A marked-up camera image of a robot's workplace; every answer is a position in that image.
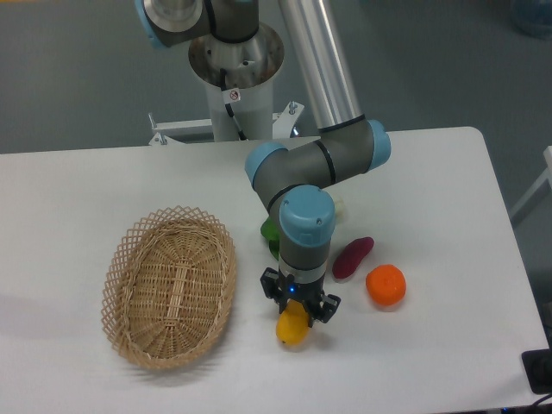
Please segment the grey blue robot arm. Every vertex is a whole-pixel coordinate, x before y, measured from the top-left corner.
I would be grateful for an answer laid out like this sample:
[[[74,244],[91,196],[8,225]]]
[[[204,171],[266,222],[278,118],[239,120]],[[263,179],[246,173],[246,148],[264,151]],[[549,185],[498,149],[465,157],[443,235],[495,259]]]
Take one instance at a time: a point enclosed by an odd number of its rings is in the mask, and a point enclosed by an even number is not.
[[[248,179],[279,231],[279,266],[261,276],[265,295],[300,303],[311,322],[329,321],[340,299],[323,290],[336,211],[327,188],[387,162],[390,139],[365,117],[354,92],[330,4],[279,5],[298,57],[318,138],[294,149],[273,138],[272,83],[285,57],[279,35],[255,1],[138,1],[137,14],[158,47],[189,44],[204,83],[218,141],[257,141]]]

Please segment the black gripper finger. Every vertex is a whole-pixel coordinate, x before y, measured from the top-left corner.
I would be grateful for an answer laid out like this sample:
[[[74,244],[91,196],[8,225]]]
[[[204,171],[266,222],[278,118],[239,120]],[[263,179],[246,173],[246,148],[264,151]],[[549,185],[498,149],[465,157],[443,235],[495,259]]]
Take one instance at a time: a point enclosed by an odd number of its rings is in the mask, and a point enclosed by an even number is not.
[[[308,326],[313,327],[315,321],[327,323],[337,312],[341,298],[324,293],[308,299],[306,302],[306,311],[309,315]]]
[[[280,271],[267,267],[260,276],[260,283],[265,296],[278,305],[279,314],[282,314],[288,302],[284,276]]]

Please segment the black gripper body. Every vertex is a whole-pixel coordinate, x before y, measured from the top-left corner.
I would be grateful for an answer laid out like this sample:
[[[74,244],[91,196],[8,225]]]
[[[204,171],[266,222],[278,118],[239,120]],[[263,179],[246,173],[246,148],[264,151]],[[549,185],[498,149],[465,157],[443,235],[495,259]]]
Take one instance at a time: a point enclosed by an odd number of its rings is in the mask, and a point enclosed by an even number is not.
[[[294,275],[284,275],[279,271],[277,287],[279,295],[276,301],[279,311],[284,311],[287,303],[294,300],[304,306],[307,311],[319,311],[322,309],[324,276],[310,283],[299,283]]]

